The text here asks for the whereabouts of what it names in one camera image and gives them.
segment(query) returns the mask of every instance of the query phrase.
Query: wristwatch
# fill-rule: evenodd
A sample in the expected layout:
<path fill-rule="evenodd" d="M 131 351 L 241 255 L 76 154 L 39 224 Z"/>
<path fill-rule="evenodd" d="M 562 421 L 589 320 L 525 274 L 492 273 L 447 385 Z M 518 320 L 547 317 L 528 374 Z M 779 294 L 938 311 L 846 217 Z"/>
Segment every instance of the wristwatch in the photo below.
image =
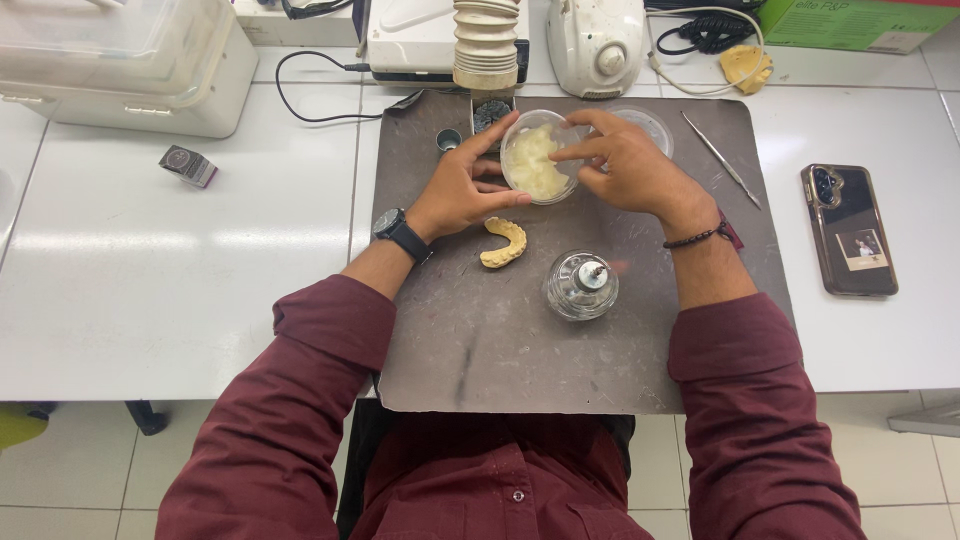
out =
<path fill-rule="evenodd" d="M 417 233 L 407 225 L 407 218 L 403 209 L 389 209 L 373 224 L 373 235 L 381 240 L 393 240 L 410 254 L 417 264 L 424 264 L 433 255 L 430 246 L 426 245 Z"/>

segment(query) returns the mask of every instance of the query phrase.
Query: smartphone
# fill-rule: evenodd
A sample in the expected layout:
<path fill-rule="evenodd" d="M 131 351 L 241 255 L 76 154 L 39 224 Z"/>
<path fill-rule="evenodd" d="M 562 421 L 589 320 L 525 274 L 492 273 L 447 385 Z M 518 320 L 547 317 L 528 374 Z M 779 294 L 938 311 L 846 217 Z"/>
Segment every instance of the smartphone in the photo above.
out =
<path fill-rule="evenodd" d="M 801 171 L 801 179 L 827 292 L 897 294 L 894 262 L 867 169 L 814 163 Z"/>

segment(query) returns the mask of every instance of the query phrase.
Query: small metal cup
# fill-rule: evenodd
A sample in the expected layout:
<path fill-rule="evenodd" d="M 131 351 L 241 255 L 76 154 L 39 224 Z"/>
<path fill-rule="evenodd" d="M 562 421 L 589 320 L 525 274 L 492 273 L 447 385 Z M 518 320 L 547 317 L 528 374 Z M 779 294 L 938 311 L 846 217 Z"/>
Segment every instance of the small metal cup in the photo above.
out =
<path fill-rule="evenodd" d="M 437 134 L 437 148 L 440 148 L 443 152 L 453 150 L 460 146 L 463 141 L 460 132 L 457 130 L 446 129 Z"/>

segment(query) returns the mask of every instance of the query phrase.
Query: dark work mat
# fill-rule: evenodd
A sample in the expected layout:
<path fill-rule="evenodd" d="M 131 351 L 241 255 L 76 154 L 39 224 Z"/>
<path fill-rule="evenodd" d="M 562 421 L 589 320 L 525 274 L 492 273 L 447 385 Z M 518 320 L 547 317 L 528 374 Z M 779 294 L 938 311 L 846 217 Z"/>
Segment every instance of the dark work mat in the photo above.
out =
<path fill-rule="evenodd" d="M 756 155 L 750 112 L 740 102 L 709 99 L 517 97 L 520 111 L 568 114 L 630 104 L 659 116 L 674 137 L 673 160 L 717 200 L 745 244 L 740 256 L 756 286 L 793 321 L 780 247 Z M 693 120 L 760 199 L 758 210 L 681 116 Z M 425 91 L 405 110 L 387 110 L 380 128 L 373 219 L 409 208 L 441 156 L 435 136 L 454 128 L 466 138 L 469 96 Z M 524 254 L 489 269 L 480 253 L 506 245 L 482 225 L 444 237 L 396 296 L 397 315 L 378 384 L 394 410 L 469 412 L 680 413 L 667 376 L 667 344 L 679 307 L 670 253 L 657 219 L 614 209 L 582 185 L 551 206 L 498 213 L 527 233 Z M 566 322 L 541 291 L 550 264 L 577 248 L 619 268 L 612 309 Z"/>

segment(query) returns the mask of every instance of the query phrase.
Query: hand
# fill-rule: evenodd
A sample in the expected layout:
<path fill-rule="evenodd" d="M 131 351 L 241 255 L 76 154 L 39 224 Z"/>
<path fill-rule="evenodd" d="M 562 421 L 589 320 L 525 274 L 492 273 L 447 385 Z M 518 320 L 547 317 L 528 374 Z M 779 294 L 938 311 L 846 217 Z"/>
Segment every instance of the hand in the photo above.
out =
<path fill-rule="evenodd" d="M 577 110 L 566 121 L 590 125 L 587 139 L 549 158 L 589 160 L 577 180 L 608 204 L 658 217 L 668 240 L 690 237 L 719 223 L 713 198 L 657 148 L 638 126 L 597 109 Z M 600 170 L 607 165 L 607 173 Z"/>
<path fill-rule="evenodd" d="M 440 159 L 430 182 L 406 212 L 407 224 L 424 242 L 458 233 L 497 210 L 530 204 L 528 193 L 474 180 L 483 174 L 503 174 L 500 163 L 479 158 L 518 116 L 519 112 L 512 111 Z"/>

